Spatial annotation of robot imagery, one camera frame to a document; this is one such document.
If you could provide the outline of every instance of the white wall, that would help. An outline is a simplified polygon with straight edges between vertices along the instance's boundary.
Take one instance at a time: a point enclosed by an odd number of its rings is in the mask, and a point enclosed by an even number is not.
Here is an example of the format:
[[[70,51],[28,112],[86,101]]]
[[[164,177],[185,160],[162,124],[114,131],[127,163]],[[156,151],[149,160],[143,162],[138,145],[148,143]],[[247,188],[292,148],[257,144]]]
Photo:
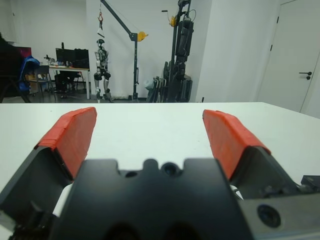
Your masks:
[[[195,9],[197,15],[193,26],[194,32],[192,35],[190,55],[186,63],[186,74],[189,75],[193,81],[190,102],[194,102],[196,100],[212,2],[213,0],[191,1],[191,9]],[[193,11],[190,13],[191,19],[193,19],[194,14],[195,13]]]
[[[0,0],[0,33],[8,42],[17,39],[10,0]]]
[[[56,59],[56,48],[87,49],[85,0],[11,0],[16,46],[31,47],[33,57]]]
[[[197,102],[255,100],[278,6],[278,0],[213,0]]]
[[[302,113],[307,114],[309,116],[320,119],[320,74],[318,74],[317,79],[313,79],[315,81],[313,89],[309,89],[312,91],[310,93],[310,100],[306,104],[305,109],[302,109]]]
[[[178,1],[108,0],[108,2],[115,8],[115,11],[118,10],[123,14],[123,16],[118,15],[131,32],[143,31],[149,34],[143,41],[138,42],[140,84],[137,86],[137,92],[139,97],[146,97],[148,91],[144,87],[144,81],[161,76],[165,61],[171,58],[173,28],[169,25],[166,13],[162,13],[161,10],[168,10],[169,16],[175,15]],[[96,64],[94,52],[97,50],[96,41],[100,38],[97,35],[99,8],[98,0],[86,0],[90,66]],[[127,98],[128,95],[133,94],[134,42],[129,39],[127,32],[103,5],[102,13],[105,48],[109,51],[108,68],[111,73],[109,88],[113,97]],[[94,73],[94,70],[90,73],[92,83]]]

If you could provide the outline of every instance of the humanoid robot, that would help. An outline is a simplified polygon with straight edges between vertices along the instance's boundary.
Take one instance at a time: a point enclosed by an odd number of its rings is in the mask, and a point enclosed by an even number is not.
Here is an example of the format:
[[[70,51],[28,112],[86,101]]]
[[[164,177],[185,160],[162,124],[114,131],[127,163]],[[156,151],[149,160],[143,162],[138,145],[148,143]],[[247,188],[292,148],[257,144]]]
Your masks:
[[[98,51],[94,52],[96,57],[96,73],[94,74],[96,99],[98,103],[100,103],[100,100],[102,99],[102,97],[100,96],[101,89],[99,87],[99,83],[103,79],[103,87],[104,87],[103,97],[105,100],[108,100],[110,101],[110,103],[112,103],[113,101],[112,101],[110,89],[108,88],[109,79],[111,77],[110,72],[108,72],[109,52],[103,46],[103,44],[105,43],[103,39],[99,39],[98,41],[96,41],[96,43],[98,45]]]
[[[173,43],[171,53],[171,64],[169,74],[169,89],[167,102],[175,103],[181,101],[181,95],[183,92],[183,81],[186,73],[186,63],[190,54],[191,40],[194,32],[194,19],[189,17],[191,0],[179,0],[178,1],[178,13],[175,17],[172,17],[170,25],[173,29]],[[191,85],[187,85],[188,92],[191,93]]]

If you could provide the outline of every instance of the door handle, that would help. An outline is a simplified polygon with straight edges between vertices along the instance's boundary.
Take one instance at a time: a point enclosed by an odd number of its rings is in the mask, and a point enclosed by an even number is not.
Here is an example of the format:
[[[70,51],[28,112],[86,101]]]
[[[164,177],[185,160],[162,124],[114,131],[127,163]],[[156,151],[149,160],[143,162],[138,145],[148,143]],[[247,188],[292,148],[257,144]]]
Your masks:
[[[309,71],[309,72],[299,72],[299,74],[308,74],[309,76],[311,76],[312,72],[311,71]]]

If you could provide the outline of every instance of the orange rubber pad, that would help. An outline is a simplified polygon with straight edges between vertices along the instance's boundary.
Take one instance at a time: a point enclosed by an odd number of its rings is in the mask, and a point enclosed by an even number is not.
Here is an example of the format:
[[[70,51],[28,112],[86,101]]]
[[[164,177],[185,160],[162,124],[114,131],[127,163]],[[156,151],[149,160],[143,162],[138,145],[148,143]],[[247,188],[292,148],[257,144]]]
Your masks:
[[[219,160],[224,173],[231,178],[248,146],[270,150],[233,115],[213,110],[203,111],[203,122],[212,154]]]
[[[97,111],[94,107],[70,111],[59,118],[37,146],[58,151],[66,168],[75,178],[87,156],[96,120]]]

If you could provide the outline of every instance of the white door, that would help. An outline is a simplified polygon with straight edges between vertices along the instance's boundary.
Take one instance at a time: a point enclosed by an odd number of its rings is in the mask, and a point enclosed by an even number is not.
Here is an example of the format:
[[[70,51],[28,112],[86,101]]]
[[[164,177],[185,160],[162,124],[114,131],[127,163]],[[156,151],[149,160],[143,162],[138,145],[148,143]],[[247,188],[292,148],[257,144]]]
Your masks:
[[[281,5],[259,102],[301,111],[320,53],[320,0]]]

